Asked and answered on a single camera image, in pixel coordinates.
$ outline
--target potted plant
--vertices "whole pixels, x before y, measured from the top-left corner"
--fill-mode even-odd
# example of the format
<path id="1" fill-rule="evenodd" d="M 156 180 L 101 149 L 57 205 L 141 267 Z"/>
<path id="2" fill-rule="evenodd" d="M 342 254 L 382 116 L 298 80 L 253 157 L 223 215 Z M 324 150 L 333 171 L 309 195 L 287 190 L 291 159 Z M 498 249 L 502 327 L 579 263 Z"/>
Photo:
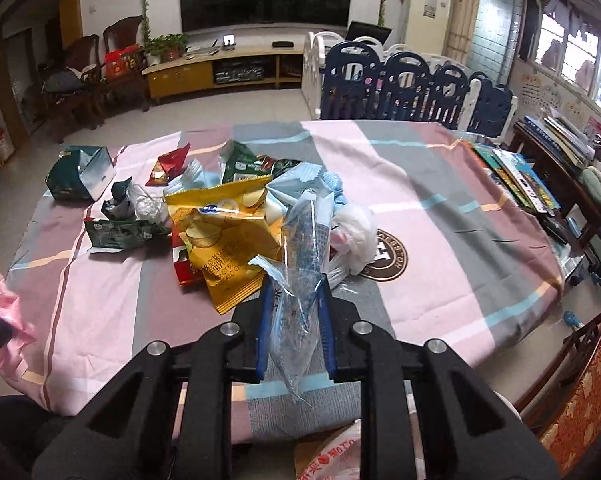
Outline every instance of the potted plant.
<path id="1" fill-rule="evenodd" d="M 167 36 L 161 36 L 158 39 L 162 40 L 164 46 L 162 51 L 162 59 L 164 62 L 179 59 L 187 46 L 187 36 L 184 34 L 168 34 Z"/>
<path id="2" fill-rule="evenodd" d="M 165 45 L 161 38 L 154 38 L 153 40 L 149 40 L 144 45 L 145 57 L 147 58 L 147 64 L 149 66 L 154 66 L 160 64 L 160 58 L 165 49 Z"/>

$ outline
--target metal screw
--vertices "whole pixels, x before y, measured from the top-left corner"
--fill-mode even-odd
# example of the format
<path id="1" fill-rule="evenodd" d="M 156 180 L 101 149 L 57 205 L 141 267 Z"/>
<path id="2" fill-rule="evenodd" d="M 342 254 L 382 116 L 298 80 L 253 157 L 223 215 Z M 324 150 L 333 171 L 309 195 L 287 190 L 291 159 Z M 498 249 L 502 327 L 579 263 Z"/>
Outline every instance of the metal screw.
<path id="1" fill-rule="evenodd" d="M 447 350 L 447 344 L 442 339 L 432 339 L 427 343 L 427 348 L 435 354 L 442 354 Z"/>
<path id="2" fill-rule="evenodd" d="M 222 335 L 232 336 L 236 335 L 238 332 L 240 332 L 240 327 L 233 321 L 229 321 L 220 325 L 220 333 Z"/>
<path id="3" fill-rule="evenodd" d="M 353 331 L 360 335 L 367 335 L 374 330 L 372 324 L 369 321 L 357 321 L 353 324 Z"/>
<path id="4" fill-rule="evenodd" d="M 162 341 L 152 341 L 147 345 L 149 355 L 161 355 L 165 350 L 167 350 L 167 345 Z"/>

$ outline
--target stack of books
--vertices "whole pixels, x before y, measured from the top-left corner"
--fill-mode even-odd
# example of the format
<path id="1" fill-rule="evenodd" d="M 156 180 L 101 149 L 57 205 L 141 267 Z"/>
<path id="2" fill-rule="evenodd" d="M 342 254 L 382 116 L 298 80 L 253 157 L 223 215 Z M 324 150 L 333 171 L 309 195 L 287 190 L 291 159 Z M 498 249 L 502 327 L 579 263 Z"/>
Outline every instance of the stack of books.
<path id="1" fill-rule="evenodd" d="M 523 209 L 550 216 L 560 209 L 560 204 L 520 153 L 480 144 L 474 145 L 474 150 L 487 163 L 491 179 Z"/>
<path id="2" fill-rule="evenodd" d="M 524 125 L 554 158 L 573 176 L 589 166 L 594 157 L 587 138 L 564 117 L 537 120 L 525 116 Z"/>

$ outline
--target poster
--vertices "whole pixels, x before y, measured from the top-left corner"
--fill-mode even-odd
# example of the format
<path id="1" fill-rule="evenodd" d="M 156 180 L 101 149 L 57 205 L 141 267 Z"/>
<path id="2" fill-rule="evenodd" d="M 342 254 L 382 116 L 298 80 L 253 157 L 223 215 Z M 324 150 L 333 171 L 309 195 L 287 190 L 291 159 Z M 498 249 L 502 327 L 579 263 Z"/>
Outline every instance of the poster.
<path id="1" fill-rule="evenodd" d="M 438 7 L 438 0 L 424 0 L 423 14 L 427 16 L 427 18 L 435 18 L 436 7 Z"/>

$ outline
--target yellow cabinet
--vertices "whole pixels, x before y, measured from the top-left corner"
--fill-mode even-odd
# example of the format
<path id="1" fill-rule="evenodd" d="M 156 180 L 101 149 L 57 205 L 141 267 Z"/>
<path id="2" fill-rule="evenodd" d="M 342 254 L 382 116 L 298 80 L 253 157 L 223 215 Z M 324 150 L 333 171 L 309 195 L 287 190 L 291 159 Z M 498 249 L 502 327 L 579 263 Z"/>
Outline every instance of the yellow cabinet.
<path id="1" fill-rule="evenodd" d="M 175 66 L 146 75 L 152 99 L 212 88 L 212 62 Z"/>

